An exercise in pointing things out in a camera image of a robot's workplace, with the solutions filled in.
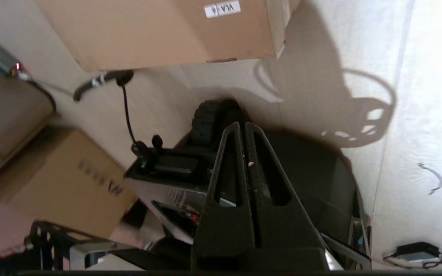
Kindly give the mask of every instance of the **black rubber wheel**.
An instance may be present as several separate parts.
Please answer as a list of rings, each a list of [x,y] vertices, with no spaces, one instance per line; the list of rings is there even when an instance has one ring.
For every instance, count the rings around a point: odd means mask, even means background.
[[[222,99],[201,103],[192,120],[192,145],[215,147],[223,130],[236,121],[243,122],[244,114],[235,100]]]

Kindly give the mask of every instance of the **power adapter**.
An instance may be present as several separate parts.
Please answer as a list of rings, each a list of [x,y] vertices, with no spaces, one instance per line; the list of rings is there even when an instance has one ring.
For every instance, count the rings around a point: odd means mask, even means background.
[[[439,260],[440,251],[437,246],[431,243],[419,241],[408,245],[398,246],[393,257],[408,262],[423,262]]]

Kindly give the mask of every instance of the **red light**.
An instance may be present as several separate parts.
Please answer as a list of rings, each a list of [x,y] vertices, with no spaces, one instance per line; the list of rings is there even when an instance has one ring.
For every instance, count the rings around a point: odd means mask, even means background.
[[[198,215],[192,214],[191,220],[193,220],[194,222],[198,222],[200,220],[200,217]]]

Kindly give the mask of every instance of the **floor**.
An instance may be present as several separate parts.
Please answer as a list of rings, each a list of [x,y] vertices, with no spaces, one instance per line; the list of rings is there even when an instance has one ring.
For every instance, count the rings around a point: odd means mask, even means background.
[[[84,73],[32,0],[0,0],[0,44],[37,78],[73,90]],[[133,161],[120,90],[58,111],[124,168]],[[279,59],[139,70],[128,85],[137,138],[172,146],[200,102],[232,96],[253,120],[340,147],[372,217],[372,257],[442,249],[442,0],[302,0]]]

